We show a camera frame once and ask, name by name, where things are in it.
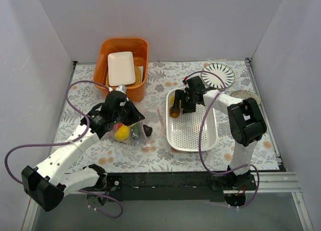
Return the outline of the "green toy avocado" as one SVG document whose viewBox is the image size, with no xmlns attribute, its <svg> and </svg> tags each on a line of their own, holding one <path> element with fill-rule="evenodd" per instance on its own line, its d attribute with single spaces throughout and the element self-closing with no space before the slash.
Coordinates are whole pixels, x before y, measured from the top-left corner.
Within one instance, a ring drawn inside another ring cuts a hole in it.
<svg viewBox="0 0 321 231">
<path fill-rule="evenodd" d="M 141 124 L 136 123 L 130 129 L 131 138 L 137 140 L 141 136 Z"/>
</svg>

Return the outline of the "dark brown toy mangosteen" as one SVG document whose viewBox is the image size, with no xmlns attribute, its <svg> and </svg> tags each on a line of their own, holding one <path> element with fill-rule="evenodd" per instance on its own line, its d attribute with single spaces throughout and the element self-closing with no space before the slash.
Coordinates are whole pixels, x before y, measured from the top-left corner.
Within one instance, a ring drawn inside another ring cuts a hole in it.
<svg viewBox="0 0 321 231">
<path fill-rule="evenodd" d="M 150 137 L 152 135 L 152 132 L 153 132 L 152 127 L 150 127 L 146 124 L 143 124 L 143 130 L 144 130 L 146 137 Z"/>
</svg>

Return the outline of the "red toy apple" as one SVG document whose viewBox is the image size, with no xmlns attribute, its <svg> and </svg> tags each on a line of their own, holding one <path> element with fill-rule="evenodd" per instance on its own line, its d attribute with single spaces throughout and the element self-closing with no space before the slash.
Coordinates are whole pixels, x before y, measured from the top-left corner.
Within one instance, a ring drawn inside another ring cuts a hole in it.
<svg viewBox="0 0 321 231">
<path fill-rule="evenodd" d="M 123 126 L 122 123 L 117 123 L 113 126 L 113 130 L 116 132 L 121 126 Z"/>
</svg>

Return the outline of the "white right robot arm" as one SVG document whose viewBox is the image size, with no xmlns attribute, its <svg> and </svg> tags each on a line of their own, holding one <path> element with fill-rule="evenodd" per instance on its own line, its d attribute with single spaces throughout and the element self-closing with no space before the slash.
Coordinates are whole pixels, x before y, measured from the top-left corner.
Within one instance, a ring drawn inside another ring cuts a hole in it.
<svg viewBox="0 0 321 231">
<path fill-rule="evenodd" d="M 230 132 L 235 141 L 233 157 L 225 172 L 210 173 L 224 186 L 240 189 L 249 179 L 254 148 L 267 131 L 256 100 L 239 99 L 207 88 L 199 76 L 185 77 L 183 84 L 185 89 L 175 91 L 169 115 L 178 118 L 180 114 L 194 113 L 197 105 L 203 105 L 207 108 L 206 114 L 216 109 L 228 116 Z"/>
</svg>

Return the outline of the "yellow toy mango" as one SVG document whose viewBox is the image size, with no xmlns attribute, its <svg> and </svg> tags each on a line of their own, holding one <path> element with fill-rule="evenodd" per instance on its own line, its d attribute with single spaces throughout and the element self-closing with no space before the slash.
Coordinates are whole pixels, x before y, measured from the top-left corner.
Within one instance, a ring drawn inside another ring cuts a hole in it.
<svg viewBox="0 0 321 231">
<path fill-rule="evenodd" d="M 118 141 L 126 140 L 130 135 L 130 127 L 122 125 L 115 133 L 115 139 Z"/>
</svg>

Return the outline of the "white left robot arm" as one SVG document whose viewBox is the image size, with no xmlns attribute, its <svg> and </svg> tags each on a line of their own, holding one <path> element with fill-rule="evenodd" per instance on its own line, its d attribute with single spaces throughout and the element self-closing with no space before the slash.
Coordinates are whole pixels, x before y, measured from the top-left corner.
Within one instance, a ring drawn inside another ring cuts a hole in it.
<svg viewBox="0 0 321 231">
<path fill-rule="evenodd" d="M 28 194 L 44 211 L 51 211 L 62 199 L 83 188 L 101 191 L 107 184 L 106 171 L 91 164 L 80 171 L 67 173 L 77 158 L 98 142 L 115 124 L 130 126 L 145 117 L 122 91 L 112 91 L 105 102 L 94 106 L 72 133 L 69 144 L 59 147 L 34 168 L 22 171 L 22 182 Z"/>
</svg>

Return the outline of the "brown toy kiwi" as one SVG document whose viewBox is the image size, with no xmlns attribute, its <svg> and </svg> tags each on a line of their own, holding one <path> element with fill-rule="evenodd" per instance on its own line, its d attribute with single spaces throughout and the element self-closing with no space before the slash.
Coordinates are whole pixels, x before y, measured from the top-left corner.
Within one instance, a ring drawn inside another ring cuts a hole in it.
<svg viewBox="0 0 321 231">
<path fill-rule="evenodd" d="M 174 106 L 172 106 L 169 110 L 169 115 L 172 117 L 172 118 L 178 118 L 179 115 L 180 115 L 180 108 L 176 109 L 174 108 Z"/>
</svg>

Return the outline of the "clear zip top bag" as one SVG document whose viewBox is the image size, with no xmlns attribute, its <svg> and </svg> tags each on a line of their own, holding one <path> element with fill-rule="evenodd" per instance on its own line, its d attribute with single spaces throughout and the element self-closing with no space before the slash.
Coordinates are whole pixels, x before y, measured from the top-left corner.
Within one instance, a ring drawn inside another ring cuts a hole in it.
<svg viewBox="0 0 321 231">
<path fill-rule="evenodd" d="M 139 107 L 138 110 L 145 119 L 130 126 L 115 124 L 108 137 L 120 143 L 142 147 L 149 147 L 152 140 L 162 137 L 165 122 L 160 107 Z"/>
</svg>

